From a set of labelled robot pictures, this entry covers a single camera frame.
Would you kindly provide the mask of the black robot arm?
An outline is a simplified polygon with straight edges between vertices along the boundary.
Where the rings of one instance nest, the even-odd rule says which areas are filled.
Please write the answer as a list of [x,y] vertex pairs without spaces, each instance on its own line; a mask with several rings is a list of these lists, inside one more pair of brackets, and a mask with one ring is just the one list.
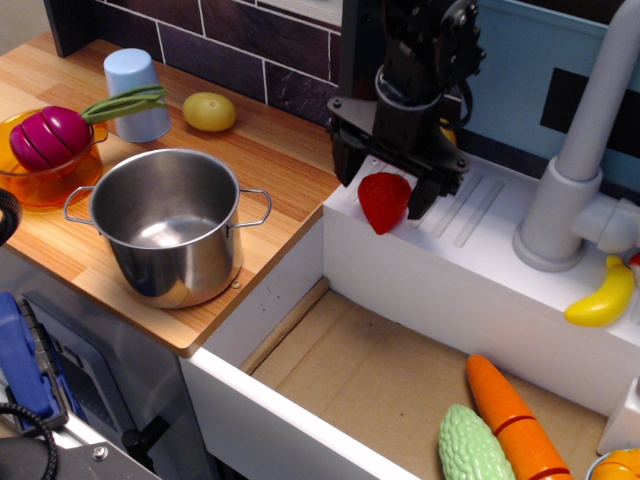
[[416,178],[408,217],[456,194],[469,161],[445,133],[469,121],[485,57],[474,1],[346,1],[339,90],[327,102],[334,171],[349,185],[373,156]]

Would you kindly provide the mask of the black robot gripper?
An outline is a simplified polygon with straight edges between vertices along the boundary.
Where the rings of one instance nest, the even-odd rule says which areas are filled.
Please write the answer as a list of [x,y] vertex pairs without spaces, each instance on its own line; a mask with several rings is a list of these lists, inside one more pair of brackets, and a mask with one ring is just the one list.
[[[374,100],[336,96],[328,101],[331,112],[334,173],[348,187],[367,156],[377,157],[416,177],[408,203],[408,219],[420,220],[439,197],[455,195],[469,170],[466,158],[440,131],[441,104],[456,89],[470,102],[466,75],[451,70],[445,83],[428,102],[416,103],[400,90],[400,82],[379,70]],[[470,118],[448,120],[457,130]]]

